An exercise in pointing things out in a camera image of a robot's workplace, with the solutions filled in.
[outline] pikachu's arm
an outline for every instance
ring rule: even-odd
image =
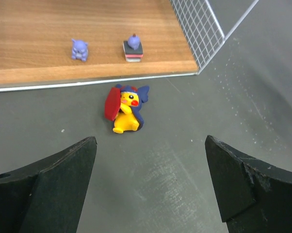
[[[131,108],[123,103],[120,104],[120,109],[123,111],[124,114],[132,113]]]

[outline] gray table surface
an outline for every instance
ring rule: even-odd
[[[261,0],[200,75],[125,82],[150,85],[136,133],[103,117],[114,83],[0,93],[0,173],[93,135],[78,233],[226,233],[204,141],[292,171],[291,25],[291,2]]]

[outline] purple pokemon figurine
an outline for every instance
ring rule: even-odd
[[[136,34],[133,34],[128,39],[128,45],[134,50],[138,49],[138,47],[140,46],[140,43],[141,43],[141,40],[138,36],[136,36]]]
[[[73,49],[72,49],[72,59],[82,60],[83,62],[87,61],[88,58],[88,43],[83,40],[74,40]]]

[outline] white metal grid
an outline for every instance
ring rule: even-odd
[[[170,0],[199,72],[225,42],[225,35],[208,0]]]

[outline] red cheek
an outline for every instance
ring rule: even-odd
[[[138,101],[133,100],[133,101],[131,102],[131,105],[133,105],[133,106],[138,106]]]

